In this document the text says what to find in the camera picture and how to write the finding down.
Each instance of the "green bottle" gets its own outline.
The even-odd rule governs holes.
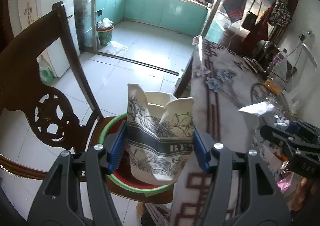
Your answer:
[[[37,62],[39,64],[40,79],[44,84],[48,85],[50,82],[54,80],[52,70],[42,55],[37,57]]]

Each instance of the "metal screw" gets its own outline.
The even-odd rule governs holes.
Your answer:
[[[255,156],[255,155],[257,155],[257,151],[256,150],[254,150],[254,149],[250,149],[249,150],[249,155],[251,155],[251,156]]]
[[[215,149],[222,149],[223,148],[223,144],[221,144],[221,143],[215,143],[213,146]]]
[[[69,151],[68,150],[63,150],[61,153],[61,156],[66,157],[69,155]]]
[[[103,148],[103,144],[96,144],[95,146],[94,146],[94,149],[95,150],[101,150]]]

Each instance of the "floral print paper box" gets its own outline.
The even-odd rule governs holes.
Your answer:
[[[153,185],[177,181],[193,151],[193,98],[128,84],[126,151],[132,175]]]

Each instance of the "green rim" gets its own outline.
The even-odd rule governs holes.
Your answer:
[[[120,116],[117,116],[115,118],[113,118],[102,130],[100,137],[99,137],[99,143],[103,144],[104,139],[106,138],[108,131],[110,129],[110,127],[112,127],[116,122],[122,120],[123,118],[125,118],[127,116],[127,113],[124,113]],[[116,176],[114,176],[113,174],[108,175],[108,177],[110,178],[111,181],[113,181],[116,185],[120,186],[121,188],[134,192],[134,193],[143,193],[146,196],[151,196],[151,195],[156,195],[162,192],[165,192],[167,190],[169,190],[170,188],[173,187],[173,184],[166,184],[166,185],[162,185],[160,187],[157,188],[153,188],[153,189],[139,189],[139,188],[135,188],[135,187],[131,187],[123,182],[121,182]]]

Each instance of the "chair seat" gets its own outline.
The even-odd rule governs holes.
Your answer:
[[[92,135],[92,140],[90,142],[90,147],[93,147],[95,144],[99,141],[99,136],[102,133],[102,130],[104,127],[113,119],[114,117],[106,117],[99,125],[95,127],[95,130]],[[109,130],[108,134],[116,133],[119,126],[121,125],[122,120],[115,123]],[[113,194],[119,195],[121,197],[131,199],[138,202],[144,202],[144,203],[156,203],[156,204],[165,204],[172,202],[173,197],[173,187],[165,192],[153,195],[153,196],[146,196],[142,193],[135,193],[128,191],[126,189],[123,189],[122,187],[116,185],[112,180],[110,180],[108,177],[107,184],[109,191]]]

